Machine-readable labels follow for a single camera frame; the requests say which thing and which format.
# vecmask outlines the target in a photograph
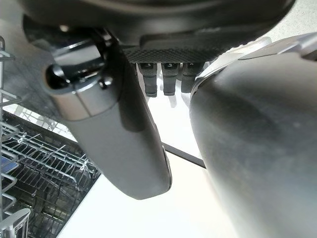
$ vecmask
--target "black plastic tab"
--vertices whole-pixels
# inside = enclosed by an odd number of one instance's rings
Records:
[[[162,63],[164,95],[175,95],[176,77],[179,70],[179,63]]]
[[[184,63],[182,77],[182,93],[190,93],[192,91],[197,74],[203,69],[203,63]]]
[[[158,65],[156,63],[139,63],[138,67],[140,73],[143,75],[145,94],[147,97],[155,98],[158,95]]]

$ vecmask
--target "wire rack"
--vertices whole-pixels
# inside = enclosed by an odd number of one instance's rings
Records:
[[[17,128],[19,132],[2,144],[18,156],[19,167],[10,173],[17,179],[10,192],[17,198],[14,209],[31,209],[29,237],[54,238],[100,173],[85,154],[70,153],[66,144],[56,147],[40,133]],[[12,128],[4,126],[3,134],[10,133]]]
[[[20,98],[5,91],[3,89],[3,75],[4,75],[4,62],[13,60],[14,57],[5,52],[5,42],[0,36],[0,172],[2,170],[6,171],[6,167],[10,166],[13,170],[16,168],[17,155],[8,152],[2,147],[2,143],[12,136],[19,133],[19,130],[5,122],[2,121],[2,108],[14,103],[20,102]],[[9,128],[10,132],[3,134],[3,127]],[[17,182],[17,179],[6,173],[1,173],[1,183],[0,183],[0,237],[1,238],[26,238],[28,235],[28,221],[30,215],[30,209],[24,208],[21,210],[16,210],[15,213],[9,212],[15,203],[16,198],[8,192]]]

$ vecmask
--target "gray plastic housing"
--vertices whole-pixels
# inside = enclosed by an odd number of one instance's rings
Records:
[[[193,132],[238,236],[317,237],[317,33],[273,43],[199,84]]]
[[[122,57],[110,56],[104,88],[97,77],[52,89],[47,77],[44,89],[107,179],[128,196],[146,199],[170,189],[171,173],[135,72]]]

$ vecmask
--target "dishwasher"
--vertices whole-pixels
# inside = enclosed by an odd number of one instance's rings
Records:
[[[100,172],[77,142],[2,110],[21,99],[3,89],[0,40],[0,237],[55,238]]]

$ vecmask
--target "textured rubber surface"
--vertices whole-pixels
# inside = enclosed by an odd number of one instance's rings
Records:
[[[249,28],[245,26],[224,28],[223,32],[196,35],[192,40],[193,42],[186,41],[186,37],[192,37],[194,33],[182,35],[179,38],[175,37],[172,42],[167,44],[165,44],[164,39],[157,38],[148,49],[139,46],[124,47],[123,52],[132,63],[207,62],[212,61],[232,47],[245,45],[255,40],[269,31],[273,25],[274,23]]]

